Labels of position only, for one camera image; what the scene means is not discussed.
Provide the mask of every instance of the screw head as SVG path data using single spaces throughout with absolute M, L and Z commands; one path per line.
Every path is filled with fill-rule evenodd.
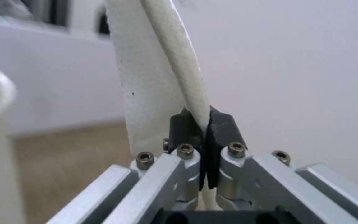
M 177 148 L 177 155 L 182 159 L 193 158 L 194 148 L 190 144 L 181 144 Z
M 154 155 L 150 152 L 140 152 L 136 156 L 136 166 L 139 169 L 147 170 L 154 163 Z
M 246 155 L 246 146 L 241 142 L 230 142 L 228 153 L 231 157 L 242 158 Z
M 169 139 L 165 138 L 162 142 L 162 150 L 167 153 L 169 150 Z
M 290 165 L 291 157 L 288 153 L 281 150 L 275 150 L 272 152 L 272 155 L 278 160 L 280 160 L 282 163 L 284 163 L 286 166 Z

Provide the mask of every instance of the white fabric strip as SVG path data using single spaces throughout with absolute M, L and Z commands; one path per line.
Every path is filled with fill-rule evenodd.
M 125 98 L 131 153 L 159 155 L 182 91 L 139 0 L 107 0 L 108 26 Z
M 173 3 L 143 3 L 152 23 L 139 0 L 107 0 L 106 9 L 124 91 L 131 153 L 158 155 L 162 139 L 169 134 L 169 118 L 184 106 L 205 133 L 209 101 Z
M 187 109 L 204 135 L 209 123 L 209 100 L 194 48 L 172 0 L 140 0 L 165 55 L 178 78 Z

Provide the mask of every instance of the wooden floor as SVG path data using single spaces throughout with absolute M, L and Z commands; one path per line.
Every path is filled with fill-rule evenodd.
M 128 166 L 125 124 L 14 139 L 27 221 L 45 223 L 112 164 Z

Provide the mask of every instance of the silver metal arm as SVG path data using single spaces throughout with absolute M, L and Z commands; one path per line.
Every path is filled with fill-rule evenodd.
M 223 210 L 281 210 L 295 223 L 358 223 L 358 186 L 322 164 L 294 169 L 283 151 L 246 156 L 241 143 L 220 156 L 216 201 Z M 200 154 L 191 145 L 159 158 L 142 152 L 131 168 L 111 166 L 48 223 L 149 224 L 161 209 L 196 208 Z

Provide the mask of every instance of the white background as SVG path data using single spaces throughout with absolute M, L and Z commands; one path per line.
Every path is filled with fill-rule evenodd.
M 84 2 L 75 0 L 80 5 L 71 12 L 73 28 L 91 27 L 74 22 L 89 8 Z M 299 166 L 325 162 L 358 182 L 358 1 L 176 4 L 212 105 L 234 116 L 254 154 L 285 150 Z M 0 49 L 1 67 L 25 98 L 12 112 L 13 132 L 123 118 L 111 46 L 92 43 L 66 40 L 56 46 L 45 40 L 25 54 L 15 54 L 20 47 L 11 44 Z M 27 62 L 9 65 L 15 55 L 36 58 L 38 65 L 31 70 L 21 69 Z

